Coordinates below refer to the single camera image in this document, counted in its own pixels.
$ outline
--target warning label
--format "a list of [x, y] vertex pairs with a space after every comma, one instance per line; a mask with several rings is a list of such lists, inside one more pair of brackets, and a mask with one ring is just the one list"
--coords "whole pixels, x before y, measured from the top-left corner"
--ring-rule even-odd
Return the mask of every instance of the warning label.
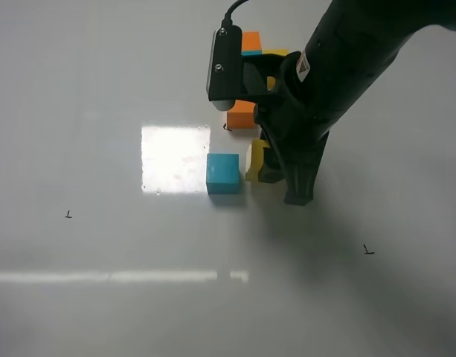
[[310, 72], [310, 64], [309, 61], [307, 61], [305, 50], [302, 51], [302, 54], [297, 61], [295, 69], [297, 70], [297, 77], [301, 82], [303, 82]]

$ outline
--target cube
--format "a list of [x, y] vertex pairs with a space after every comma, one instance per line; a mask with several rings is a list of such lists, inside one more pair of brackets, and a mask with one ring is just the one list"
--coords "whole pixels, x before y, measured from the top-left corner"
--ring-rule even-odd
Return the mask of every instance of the cube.
[[261, 51], [259, 32], [243, 32], [242, 50], [244, 51]]
[[256, 127], [254, 122], [254, 106], [252, 102], [236, 100], [233, 108], [226, 115], [226, 126], [228, 129], [253, 129]]
[[232, 194], [240, 190], [240, 156], [208, 154], [206, 167], [208, 194]]
[[270, 147], [265, 140], [252, 139], [248, 152], [245, 156], [245, 180], [250, 182], [259, 181], [259, 171], [264, 164], [264, 148]]
[[243, 51], [241, 52], [243, 56], [254, 56], [255, 54], [263, 54], [261, 50], [258, 51]]
[[289, 50], [280, 49], [280, 50], [263, 50], [263, 54], [278, 54], [280, 56], [287, 56], [289, 54]]

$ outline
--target yellow block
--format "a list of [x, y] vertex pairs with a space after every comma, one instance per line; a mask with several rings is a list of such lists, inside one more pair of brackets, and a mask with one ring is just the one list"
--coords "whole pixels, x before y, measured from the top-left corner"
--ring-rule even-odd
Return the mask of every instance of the yellow block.
[[287, 56], [289, 54], [289, 50], [281, 49], [281, 50], [263, 50], [263, 54], [279, 54], [281, 56]]
[[275, 78], [269, 76], [267, 77], [267, 90], [271, 91], [275, 86]]
[[259, 171], [264, 163], [264, 148], [270, 147], [265, 140], [252, 139], [245, 156], [245, 180], [259, 182]]

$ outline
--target black cable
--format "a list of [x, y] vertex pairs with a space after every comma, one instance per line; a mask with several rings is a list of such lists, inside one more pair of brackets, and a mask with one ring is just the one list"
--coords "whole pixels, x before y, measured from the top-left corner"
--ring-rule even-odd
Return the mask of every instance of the black cable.
[[231, 20], [231, 15], [233, 14], [233, 12], [239, 7], [241, 6], [242, 4], [244, 4], [245, 2], [247, 2], [249, 0], [236, 0], [229, 8], [228, 8], [228, 11], [226, 11], [226, 14], [225, 14], [225, 19], [223, 20], [223, 23], [225, 23], [225, 25], [232, 25], [233, 24], [233, 21]]

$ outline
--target blue block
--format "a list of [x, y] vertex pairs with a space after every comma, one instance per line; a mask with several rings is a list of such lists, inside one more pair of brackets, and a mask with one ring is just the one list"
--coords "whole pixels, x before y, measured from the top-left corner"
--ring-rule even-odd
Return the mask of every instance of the blue block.
[[263, 54], [262, 50], [259, 51], [243, 51], [241, 53], [243, 56], [254, 56], [255, 54]]
[[206, 167], [208, 194], [238, 193], [240, 190], [240, 156], [208, 154]]

